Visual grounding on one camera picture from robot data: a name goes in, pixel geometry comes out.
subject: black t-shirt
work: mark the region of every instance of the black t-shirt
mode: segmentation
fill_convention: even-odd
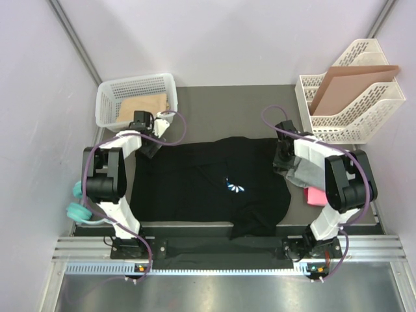
[[[274,235],[291,201],[275,152],[275,138],[244,137],[137,152],[131,210],[139,221],[229,221],[231,237]]]

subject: white wall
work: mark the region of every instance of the white wall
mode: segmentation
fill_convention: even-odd
[[[96,87],[47,1],[1,1],[0,24],[0,310],[32,312],[69,229]]]
[[[383,0],[61,0],[103,80],[285,85],[367,35]]]
[[[383,224],[397,233],[416,276],[416,2],[400,0],[378,35],[406,102],[365,147],[378,186]]]

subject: shiny floor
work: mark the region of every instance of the shiny floor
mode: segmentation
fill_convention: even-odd
[[[177,88],[179,111],[187,120],[187,135],[183,143],[212,142],[232,136],[248,138],[276,137],[276,132],[261,120],[261,111],[269,105],[283,107],[297,129],[301,129],[300,116],[293,85],[280,86],[201,86]],[[271,110],[268,120],[277,124],[282,121],[279,110]],[[178,140],[183,133],[179,118],[169,127],[167,141]],[[105,131],[104,138],[114,135]],[[127,199],[130,199],[131,186],[135,174],[135,158],[126,160]],[[319,215],[321,208],[306,203],[303,189],[288,183],[292,201],[281,226],[307,225]],[[374,215],[369,209],[360,224],[375,224]]]
[[[108,276],[66,276],[56,312],[400,312],[389,263],[346,263],[326,283],[290,276],[150,276],[134,286]]]

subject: purple cable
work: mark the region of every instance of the purple cable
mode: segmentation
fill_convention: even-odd
[[[181,136],[181,138],[178,140],[178,141],[176,141],[176,142],[172,142],[172,143],[168,143],[168,142],[162,142],[162,141],[159,141],[159,140],[156,140],[156,139],[154,139],[154,138],[151,138],[150,136],[147,136],[147,135],[143,135],[143,134],[141,134],[141,133],[126,133],[126,134],[124,134],[124,135],[120,135],[120,136],[115,136],[115,137],[112,137],[112,138],[110,138],[110,139],[108,139],[108,140],[104,140],[103,142],[100,142],[99,144],[97,144],[97,145],[95,145],[92,149],[91,149],[91,152],[89,153],[89,155],[88,155],[88,158],[87,158],[87,160],[86,160],[86,164],[85,164],[85,169],[84,169],[84,172],[83,172],[83,201],[84,201],[84,205],[85,205],[85,207],[89,210],[89,211],[91,211],[94,215],[97,215],[97,216],[99,216],[100,218],[105,218],[105,219],[107,219],[107,220],[110,220],[111,222],[114,222],[115,223],[115,225],[117,225],[119,228],[121,228],[122,230],[124,230],[124,231],[126,231],[126,232],[128,232],[129,234],[131,234],[132,236],[134,236],[134,237],[136,237],[138,240],[140,240],[145,246],[146,246],[146,249],[147,249],[147,251],[148,251],[148,253],[149,253],[149,265],[148,265],[148,267],[146,268],[146,270],[144,271],[144,273],[143,273],[143,275],[139,278],[139,279],[137,279],[137,282],[140,282],[140,281],[142,281],[142,280],[144,280],[145,278],[146,278],[146,276],[148,275],[148,273],[149,273],[149,271],[150,271],[150,269],[151,269],[151,260],[152,260],[152,258],[153,258],[153,254],[152,254],[152,252],[151,252],[151,248],[150,248],[150,246],[149,246],[149,244],[148,244],[148,242],[146,242],[141,236],[139,236],[138,234],[136,234],[136,233],[134,233],[133,231],[131,231],[130,229],[127,229],[125,226],[123,226],[123,225],[121,225],[120,223],[118,223],[117,222],[117,220],[115,220],[115,219],[113,219],[113,218],[110,218],[109,216],[107,216],[107,215],[105,215],[105,214],[103,214],[103,213],[100,213],[100,212],[98,212],[98,211],[95,211],[95,210],[93,210],[93,208],[91,208],[91,206],[88,204],[88,199],[87,199],[87,197],[86,197],[86,179],[87,179],[87,175],[88,175],[88,169],[90,168],[90,165],[91,165],[91,160],[92,160],[92,157],[94,156],[94,154],[95,154],[95,152],[96,152],[96,150],[101,146],[101,145],[103,145],[103,144],[106,144],[106,143],[109,143],[109,142],[112,142],[112,141],[114,141],[114,140],[117,140],[117,139],[119,139],[119,138],[123,138],[123,137],[129,137],[129,136],[138,136],[138,137],[142,137],[142,138],[145,138],[145,139],[147,139],[147,140],[150,140],[150,141],[153,141],[153,142],[156,142],[156,143],[159,143],[160,145],[164,145],[164,146],[175,146],[175,145],[178,145],[182,140],[183,140],[183,138],[185,137],[185,135],[186,135],[186,133],[187,133],[187,122],[186,122],[186,120],[185,120],[185,118],[182,116],[182,114],[181,113],[179,113],[179,112],[176,112],[176,111],[174,111],[174,110],[165,110],[165,111],[163,111],[163,112],[161,112],[161,114],[165,114],[165,113],[167,113],[167,112],[172,112],[172,113],[175,113],[175,115],[178,115],[181,119],[182,119],[182,122],[183,122],[183,126],[184,126],[184,130],[183,130],[183,134],[182,134],[182,136]],[[92,291],[94,291],[95,289],[97,289],[98,287],[100,287],[101,285],[103,285],[103,284],[105,284],[106,282],[108,282],[108,281],[112,281],[112,280],[117,280],[117,279],[124,279],[124,277],[121,277],[121,276],[116,276],[116,277],[111,277],[111,278],[109,278],[109,279],[105,279],[104,281],[102,281],[101,283],[98,283],[96,286],[94,286],[91,290],[89,290],[84,296],[82,296],[81,298],[79,298],[79,299],[77,299],[77,300],[75,300],[75,301],[71,301],[71,300],[69,300],[69,298],[68,298],[68,289],[66,289],[66,293],[65,293],[65,296],[66,296],[66,299],[67,299],[67,301],[68,301],[68,303],[70,303],[70,304],[76,304],[77,302],[80,302],[82,299],[84,299],[86,296],[88,296]]]
[[[283,133],[283,134],[285,134],[285,135],[287,135],[289,137],[297,138],[297,139],[305,140],[305,141],[309,141],[309,142],[314,142],[316,144],[320,144],[322,146],[326,146],[327,148],[333,148],[335,150],[340,151],[341,153],[344,153],[349,159],[351,159],[351,161],[357,167],[358,172],[359,172],[359,174],[361,174],[361,176],[363,178],[363,181],[364,181],[364,187],[365,187],[365,203],[364,203],[364,208],[363,208],[363,210],[361,211],[361,213],[359,214],[359,216],[357,218],[355,218],[352,221],[349,221],[347,223],[340,224],[341,229],[339,230],[339,232],[345,236],[345,241],[346,241],[345,251],[344,251],[344,254],[342,255],[342,257],[340,258],[339,262],[335,266],[335,268],[333,268],[333,270],[325,278],[322,279],[322,281],[325,281],[328,278],[330,278],[331,276],[333,276],[338,271],[339,267],[344,262],[345,257],[346,257],[346,254],[348,253],[348,249],[350,247],[350,241],[348,239],[348,235],[346,234],[345,231],[343,231],[342,227],[343,226],[350,226],[350,225],[355,224],[356,222],[360,221],[365,216],[365,214],[367,213],[367,211],[369,210],[369,206],[370,206],[370,186],[369,186],[369,182],[367,181],[367,176],[365,175],[364,169],[361,167],[361,165],[358,163],[358,161],[354,158],[354,156],[352,156],[351,153],[348,152],[347,150],[345,150],[343,148],[340,148],[339,146],[334,146],[332,144],[329,144],[329,143],[326,143],[326,142],[323,142],[323,141],[315,141],[315,140],[313,140],[311,138],[306,138],[304,136],[297,135],[296,133],[288,132],[288,131],[285,131],[285,130],[278,129],[278,128],[274,127],[265,118],[265,112],[268,109],[271,109],[271,108],[276,108],[276,109],[281,110],[284,113],[284,115],[286,117],[286,120],[288,119],[287,118],[287,114],[286,114],[285,110],[282,107],[277,106],[277,105],[271,105],[271,106],[268,106],[265,109],[263,109],[263,111],[261,112],[261,119],[263,120],[263,122],[266,125],[268,125],[270,128],[272,128],[272,129],[274,129],[274,130],[276,130],[276,131],[278,131],[280,133]]]

